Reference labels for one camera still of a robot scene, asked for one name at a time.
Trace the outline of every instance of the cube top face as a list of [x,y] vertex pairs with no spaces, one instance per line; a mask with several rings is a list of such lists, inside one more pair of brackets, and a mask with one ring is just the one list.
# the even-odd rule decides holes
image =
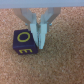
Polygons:
[[0,0],[0,8],[47,8],[84,6],[84,0]]
[[32,33],[28,31],[28,29],[25,30],[16,30],[14,31],[14,39],[13,39],[13,46],[14,47],[23,47],[23,46],[32,47],[35,46],[35,42],[33,40]]

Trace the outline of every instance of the cork surface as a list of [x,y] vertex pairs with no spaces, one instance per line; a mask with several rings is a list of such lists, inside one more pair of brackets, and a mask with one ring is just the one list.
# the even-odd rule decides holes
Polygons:
[[[38,23],[46,9],[30,9]],[[84,84],[84,7],[62,8],[44,49],[20,56],[13,34],[27,28],[12,9],[0,9],[0,84]]]

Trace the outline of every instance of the cube side face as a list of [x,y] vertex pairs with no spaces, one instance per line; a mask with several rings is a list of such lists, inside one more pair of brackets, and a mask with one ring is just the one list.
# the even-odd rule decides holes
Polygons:
[[32,33],[28,29],[14,31],[13,49],[19,55],[38,53]]

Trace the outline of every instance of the letter block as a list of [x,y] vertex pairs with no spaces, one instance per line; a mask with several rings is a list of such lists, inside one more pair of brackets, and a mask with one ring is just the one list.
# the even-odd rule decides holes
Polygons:
[[19,55],[38,53],[38,47],[34,42],[32,33],[28,29],[14,31],[13,49]]

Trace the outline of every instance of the dark blue cube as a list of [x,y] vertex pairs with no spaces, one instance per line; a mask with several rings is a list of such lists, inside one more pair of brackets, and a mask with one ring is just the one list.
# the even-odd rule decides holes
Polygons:
[[38,47],[34,42],[32,33],[28,29],[14,31],[13,49],[19,55],[38,53]]

